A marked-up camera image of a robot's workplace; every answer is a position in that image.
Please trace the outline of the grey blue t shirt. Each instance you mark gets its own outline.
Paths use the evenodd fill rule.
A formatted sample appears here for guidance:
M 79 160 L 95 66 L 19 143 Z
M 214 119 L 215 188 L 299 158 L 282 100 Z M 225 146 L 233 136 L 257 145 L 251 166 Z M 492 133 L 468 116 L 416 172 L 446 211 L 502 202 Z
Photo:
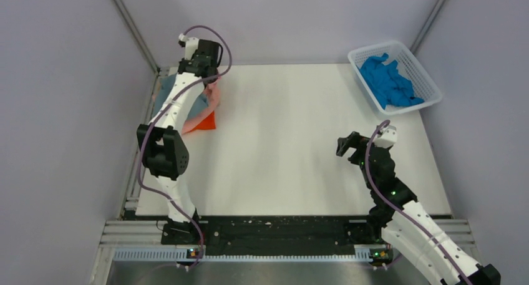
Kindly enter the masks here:
M 158 94 L 154 98 L 154 106 L 153 106 L 153 113 L 152 118 L 154 118 L 159 111 L 163 108 L 164 102 L 170 97 L 170 92 L 173 89 L 174 83 L 175 83 L 176 75 L 172 74 L 167 77 L 163 77 L 160 79 L 159 82 L 159 91 Z M 196 100 L 194 101 L 188 116 L 187 120 L 191 120 L 198 116 L 203 110 L 205 110 L 209 106 L 208 97 L 205 93 L 201 93 Z

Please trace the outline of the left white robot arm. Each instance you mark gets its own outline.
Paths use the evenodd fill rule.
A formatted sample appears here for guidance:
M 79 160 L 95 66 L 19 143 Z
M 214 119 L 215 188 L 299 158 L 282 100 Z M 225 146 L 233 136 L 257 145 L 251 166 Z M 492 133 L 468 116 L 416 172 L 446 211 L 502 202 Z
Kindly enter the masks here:
M 163 244 L 200 244 L 197 209 L 182 177 L 190 155 L 182 139 L 183 127 L 206 84 L 216 80 L 223 56 L 221 44 L 192 37 L 180 41 L 185 56 L 178 70 L 164 82 L 167 98 L 149 124 L 137 129 L 146 173 L 158 184 L 156 193 L 168 204 L 168 220 L 163 227 Z

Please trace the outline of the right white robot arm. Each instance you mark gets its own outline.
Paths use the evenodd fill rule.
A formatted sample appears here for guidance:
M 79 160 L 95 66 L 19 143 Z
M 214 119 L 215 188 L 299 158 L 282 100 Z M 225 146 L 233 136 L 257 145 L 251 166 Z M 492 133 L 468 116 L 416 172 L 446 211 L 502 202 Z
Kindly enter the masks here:
M 336 155 L 349 149 L 349 162 L 359 167 L 375 206 L 370 209 L 366 235 L 395 247 L 430 284 L 500 284 L 492 264 L 482 265 L 467 254 L 425 211 L 395 171 L 386 132 L 374 140 L 352 132 L 337 140 Z

